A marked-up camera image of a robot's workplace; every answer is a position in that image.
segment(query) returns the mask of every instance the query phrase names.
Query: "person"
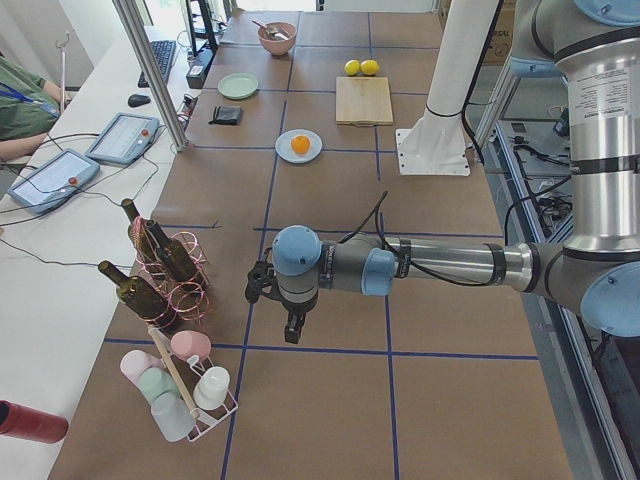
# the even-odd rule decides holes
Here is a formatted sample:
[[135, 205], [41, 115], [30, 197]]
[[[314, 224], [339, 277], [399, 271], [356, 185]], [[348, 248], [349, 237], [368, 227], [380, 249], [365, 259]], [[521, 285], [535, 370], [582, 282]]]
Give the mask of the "person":
[[60, 87], [0, 56], [0, 159], [31, 155], [60, 116]]

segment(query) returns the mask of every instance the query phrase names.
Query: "cutting board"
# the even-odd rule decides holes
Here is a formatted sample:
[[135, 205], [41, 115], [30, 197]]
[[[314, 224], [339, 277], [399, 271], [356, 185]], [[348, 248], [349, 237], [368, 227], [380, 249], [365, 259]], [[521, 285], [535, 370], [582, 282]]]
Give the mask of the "cutting board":
[[336, 123], [392, 125], [387, 77], [337, 77]]

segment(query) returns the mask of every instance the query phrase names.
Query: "red bottle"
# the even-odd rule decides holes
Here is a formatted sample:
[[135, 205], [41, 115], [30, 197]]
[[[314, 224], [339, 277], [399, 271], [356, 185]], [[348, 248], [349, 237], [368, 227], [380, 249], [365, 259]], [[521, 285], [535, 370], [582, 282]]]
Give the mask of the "red bottle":
[[56, 443], [64, 438], [69, 423], [63, 417], [0, 400], [0, 434]]

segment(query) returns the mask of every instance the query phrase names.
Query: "white plate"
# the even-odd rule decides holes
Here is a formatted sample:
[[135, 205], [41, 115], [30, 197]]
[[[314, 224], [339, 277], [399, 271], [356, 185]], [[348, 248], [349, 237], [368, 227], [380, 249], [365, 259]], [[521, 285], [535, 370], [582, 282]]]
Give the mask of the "white plate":
[[250, 97], [258, 89], [258, 79], [250, 73], [232, 73], [218, 82], [218, 91], [231, 100]]
[[[291, 139], [296, 135], [306, 135], [309, 137], [309, 140], [311, 140], [309, 151], [304, 155], [299, 155], [291, 149]], [[322, 140], [318, 134], [311, 130], [303, 130], [300, 128], [296, 130], [289, 130], [288, 132], [284, 132], [280, 135], [276, 140], [276, 153], [280, 155], [283, 160], [290, 163], [310, 162], [318, 156], [320, 150], [322, 150]]]

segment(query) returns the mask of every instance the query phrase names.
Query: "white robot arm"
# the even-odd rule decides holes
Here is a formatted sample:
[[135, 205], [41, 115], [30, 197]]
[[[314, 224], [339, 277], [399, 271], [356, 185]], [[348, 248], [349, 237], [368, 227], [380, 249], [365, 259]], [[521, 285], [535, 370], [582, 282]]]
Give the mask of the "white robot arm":
[[282, 302], [287, 341], [298, 342], [319, 288], [386, 295], [404, 276], [511, 285], [612, 335], [640, 335], [640, 2], [519, 0], [512, 56], [523, 75], [557, 68], [568, 79], [572, 235], [562, 245], [504, 247], [382, 235], [331, 243], [288, 227], [246, 290], [251, 303], [261, 295]]

